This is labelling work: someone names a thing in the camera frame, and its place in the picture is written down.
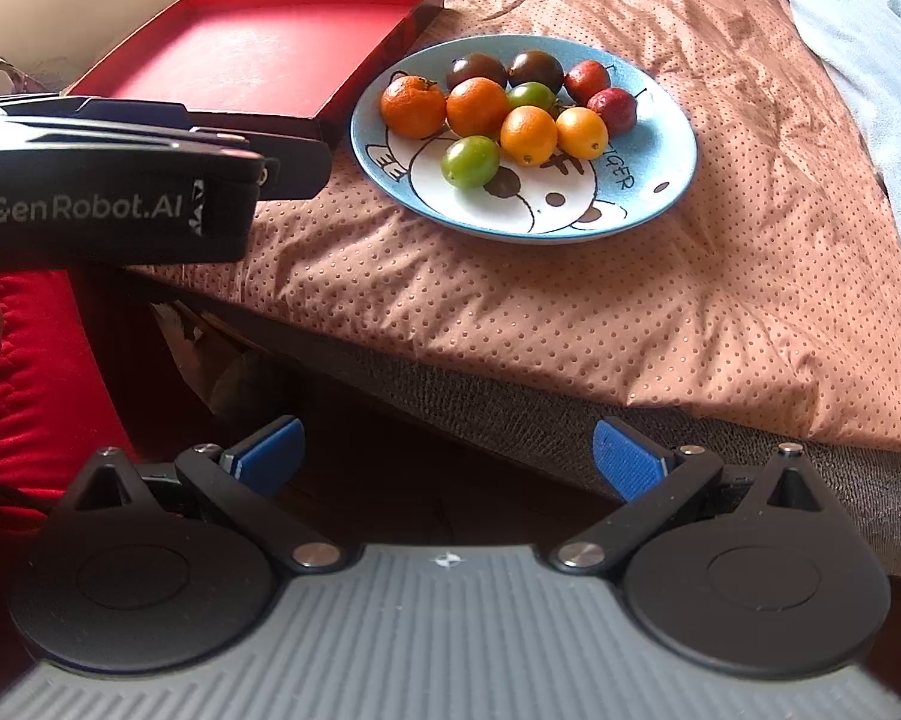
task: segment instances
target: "orange tomato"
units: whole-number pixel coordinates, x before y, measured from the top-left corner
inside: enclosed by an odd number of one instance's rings
[[[448,124],[462,138],[496,139],[509,111],[507,93],[491,79],[467,79],[448,95]]]
[[[545,110],[521,105],[500,127],[500,147],[519,165],[540,165],[557,148],[557,124]]]
[[[444,127],[447,100],[433,81],[401,76],[380,96],[380,117],[404,138],[430,138]]]
[[[567,108],[557,117],[557,146],[577,159],[596,159],[607,148],[607,125],[590,108]]]

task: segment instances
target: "plate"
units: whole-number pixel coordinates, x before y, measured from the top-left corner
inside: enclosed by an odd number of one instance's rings
[[[610,68],[612,84],[636,95],[636,127],[590,162],[558,151],[540,167],[526,167],[502,154],[501,168],[510,172],[491,194],[483,187],[456,189],[442,177],[441,157],[456,140],[452,132],[410,140],[380,119],[380,95],[398,74],[437,80],[446,92],[454,59],[483,52],[506,67],[531,49],[555,56],[565,71],[585,59]],[[559,97],[570,103],[566,92]],[[351,142],[364,172],[401,205],[464,232],[524,244],[591,241],[643,224],[677,202],[697,164],[687,116],[648,74],[612,53],[540,35],[461,38],[404,58],[361,95]]]

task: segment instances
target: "red fruit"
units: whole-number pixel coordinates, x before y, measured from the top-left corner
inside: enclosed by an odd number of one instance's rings
[[[587,105],[587,101],[593,98],[597,92],[611,85],[611,76],[600,62],[585,59],[579,65],[574,65],[564,76],[564,87],[578,105]]]
[[[587,107],[604,119],[611,138],[630,132],[636,124],[636,98],[623,89],[611,87],[597,92],[587,101]]]

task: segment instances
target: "red tray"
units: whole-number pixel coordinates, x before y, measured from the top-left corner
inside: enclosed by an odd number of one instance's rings
[[[364,88],[407,52],[444,0],[179,0],[70,93],[183,103],[196,124],[342,132]]]

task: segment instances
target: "brown dotted cloth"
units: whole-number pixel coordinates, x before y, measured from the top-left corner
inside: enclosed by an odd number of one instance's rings
[[[420,47],[602,47],[700,148],[665,215],[602,241],[484,241],[388,199],[342,146],[317,199],[260,204],[236,266],[156,269],[317,333],[454,370],[901,451],[901,250],[857,129],[781,0],[447,0]]]

